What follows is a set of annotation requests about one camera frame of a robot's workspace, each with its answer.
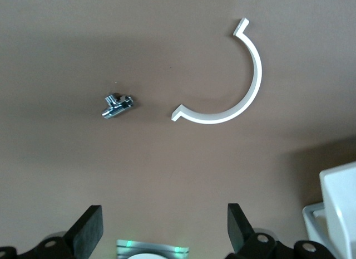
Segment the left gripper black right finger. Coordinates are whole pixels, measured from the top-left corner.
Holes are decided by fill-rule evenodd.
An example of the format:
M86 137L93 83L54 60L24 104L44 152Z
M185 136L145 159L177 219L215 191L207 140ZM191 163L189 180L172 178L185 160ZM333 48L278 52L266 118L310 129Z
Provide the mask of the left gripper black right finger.
M293 250L269 232L254 230L237 203L228 204L228 235L234 252L227 258L293 257Z

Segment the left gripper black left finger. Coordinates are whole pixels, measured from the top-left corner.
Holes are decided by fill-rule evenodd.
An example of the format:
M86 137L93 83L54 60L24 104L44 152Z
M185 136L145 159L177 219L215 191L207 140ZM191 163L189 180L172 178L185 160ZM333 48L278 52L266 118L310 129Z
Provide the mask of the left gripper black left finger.
M89 258L103 235L100 205L90 206L62 237L50 237L17 258Z

